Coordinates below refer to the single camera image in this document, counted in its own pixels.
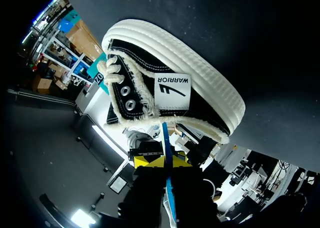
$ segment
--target storage rack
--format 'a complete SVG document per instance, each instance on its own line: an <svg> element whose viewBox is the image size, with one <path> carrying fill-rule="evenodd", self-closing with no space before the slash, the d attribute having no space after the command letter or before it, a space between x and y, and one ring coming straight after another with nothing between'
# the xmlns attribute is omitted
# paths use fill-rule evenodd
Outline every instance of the storage rack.
<svg viewBox="0 0 320 228"><path fill-rule="evenodd" d="M85 54L82 53L80 56L76 55L68 46L66 46L65 44L63 44L63 42L61 42L56 36L57 34L60 32L60 30L58 29L57 31L54 32L53 36L49 39L49 41L46 43L46 45L43 47L41 53L43 54L44 57L48 58L49 60L55 62L56 64L58 64L59 66L65 68L68 73L67 73L67 77L70 78L71 76L76 77L77 79L80 79L84 82L86 82L89 85L92 85L92 82L75 74L74 71L77 68L77 66L79 65L80 62L82 62L85 66L87 66L88 68L90 67L90 65L88 65L83 59L85 57ZM57 43L59 46L61 46L62 48L64 48L68 53L70 53L72 56L74 56L77 60L76 62L72 65L72 67L69 67L68 64L64 63L63 60L61 60L59 57L56 57L50 50L48 50L48 47L53 43Z"/></svg>

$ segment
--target ceiling light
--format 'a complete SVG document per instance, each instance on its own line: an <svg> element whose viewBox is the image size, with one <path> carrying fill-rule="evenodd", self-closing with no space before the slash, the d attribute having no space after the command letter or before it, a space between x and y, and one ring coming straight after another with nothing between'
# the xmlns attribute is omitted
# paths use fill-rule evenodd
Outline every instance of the ceiling light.
<svg viewBox="0 0 320 228"><path fill-rule="evenodd" d="M32 30L29 32L29 34L26 35L26 37L23 39L22 44L25 43L26 39L28 39L28 37L31 35Z"/></svg>
<svg viewBox="0 0 320 228"><path fill-rule="evenodd" d="M123 150L121 150L109 137L107 137L106 134L97 125L93 125L92 128L119 156L121 156L124 160L128 160L128 155Z"/></svg>
<svg viewBox="0 0 320 228"><path fill-rule="evenodd" d="M82 209L78 209L73 216L71 221L77 224L81 228L89 228L89 224L95 224L96 221L86 214Z"/></svg>

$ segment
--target black canvas sneaker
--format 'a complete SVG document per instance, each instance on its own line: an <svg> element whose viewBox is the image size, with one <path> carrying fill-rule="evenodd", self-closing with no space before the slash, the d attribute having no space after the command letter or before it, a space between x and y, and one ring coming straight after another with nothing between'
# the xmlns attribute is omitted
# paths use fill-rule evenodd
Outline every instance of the black canvas sneaker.
<svg viewBox="0 0 320 228"><path fill-rule="evenodd" d="M180 123L224 144L240 124L245 103L212 65L167 31L122 20L105 34L107 62L98 70L109 89L106 125Z"/></svg>

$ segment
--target metal eyelet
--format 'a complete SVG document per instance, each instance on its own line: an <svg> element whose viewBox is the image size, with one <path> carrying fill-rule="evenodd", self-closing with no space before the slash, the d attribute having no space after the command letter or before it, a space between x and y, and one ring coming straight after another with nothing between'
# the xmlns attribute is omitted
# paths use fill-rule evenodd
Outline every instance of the metal eyelet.
<svg viewBox="0 0 320 228"><path fill-rule="evenodd" d="M122 81L118 82L118 84L122 84L125 81L125 76L123 76Z"/></svg>
<svg viewBox="0 0 320 228"><path fill-rule="evenodd" d="M119 73L119 71L121 70L121 65L120 64L116 64L116 66L118 66L119 69L115 73Z"/></svg>
<svg viewBox="0 0 320 228"><path fill-rule="evenodd" d="M136 102L133 99L130 99L125 103L125 108L128 111L132 111L135 107L136 107Z"/></svg>
<svg viewBox="0 0 320 228"><path fill-rule="evenodd" d="M127 86L127 85L122 87L121 91L120 91L121 95L124 96L124 97L127 96L130 93L130 90L131 90L130 87Z"/></svg>
<svg viewBox="0 0 320 228"><path fill-rule="evenodd" d="M117 60L118 60L118 56L117 56L117 55L114 55L114 56L112 56L112 58L115 58L113 63L116 63Z"/></svg>

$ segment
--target white rubber sole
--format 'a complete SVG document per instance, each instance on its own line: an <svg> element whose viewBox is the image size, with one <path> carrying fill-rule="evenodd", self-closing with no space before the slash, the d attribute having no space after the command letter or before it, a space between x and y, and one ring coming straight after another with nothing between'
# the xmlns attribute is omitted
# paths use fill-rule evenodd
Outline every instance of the white rubber sole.
<svg viewBox="0 0 320 228"><path fill-rule="evenodd" d="M114 24L104 35L102 49L108 54L111 39L132 43L157 57L176 73L189 74L191 86L234 132L245 113L245 102L232 84L212 65L164 29L137 19Z"/></svg>

